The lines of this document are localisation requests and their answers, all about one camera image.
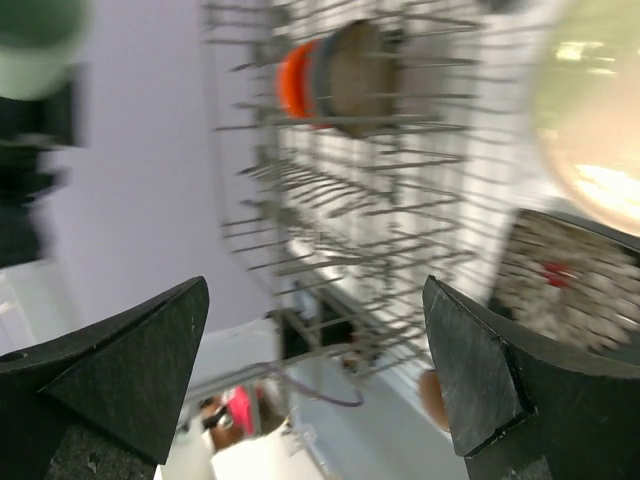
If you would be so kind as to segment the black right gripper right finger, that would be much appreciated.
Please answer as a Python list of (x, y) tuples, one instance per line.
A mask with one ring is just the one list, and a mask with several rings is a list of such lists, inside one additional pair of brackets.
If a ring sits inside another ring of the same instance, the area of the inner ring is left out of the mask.
[(639, 367), (544, 337), (435, 277), (426, 333), (472, 479), (636, 479)]

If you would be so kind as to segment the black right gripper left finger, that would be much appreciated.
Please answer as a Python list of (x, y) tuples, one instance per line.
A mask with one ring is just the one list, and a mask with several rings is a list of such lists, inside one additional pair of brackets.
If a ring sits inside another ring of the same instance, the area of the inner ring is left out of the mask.
[(2, 478), (153, 478), (169, 454), (208, 308), (198, 276), (2, 355)]

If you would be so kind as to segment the dark brown cup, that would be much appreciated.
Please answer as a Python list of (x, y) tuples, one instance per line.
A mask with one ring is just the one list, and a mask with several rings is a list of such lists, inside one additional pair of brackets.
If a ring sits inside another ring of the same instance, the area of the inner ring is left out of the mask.
[(419, 378), (418, 390), (423, 409), (433, 423), (442, 431), (449, 432), (442, 391), (437, 372), (424, 371)]

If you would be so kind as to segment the light green cup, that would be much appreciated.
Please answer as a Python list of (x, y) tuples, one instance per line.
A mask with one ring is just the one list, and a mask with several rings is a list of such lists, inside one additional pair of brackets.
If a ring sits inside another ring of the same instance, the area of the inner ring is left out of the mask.
[(1, 96), (40, 100), (65, 83), (92, 13), (86, 0), (2, 0)]

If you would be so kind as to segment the dark blue beige bowl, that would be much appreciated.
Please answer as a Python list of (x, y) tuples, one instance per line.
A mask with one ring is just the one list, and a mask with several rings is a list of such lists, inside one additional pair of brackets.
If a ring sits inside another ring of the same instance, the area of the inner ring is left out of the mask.
[(397, 52), (368, 19), (352, 21), (321, 38), (311, 55), (313, 115), (344, 135), (361, 139), (389, 125), (398, 87)]

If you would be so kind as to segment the orange bowl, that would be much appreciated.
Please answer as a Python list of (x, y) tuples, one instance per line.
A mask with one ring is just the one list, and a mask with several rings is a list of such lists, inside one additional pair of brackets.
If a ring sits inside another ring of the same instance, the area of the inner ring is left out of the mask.
[(275, 88), (284, 113), (296, 120), (323, 117), (330, 92), (326, 41), (314, 39), (293, 48), (277, 68)]

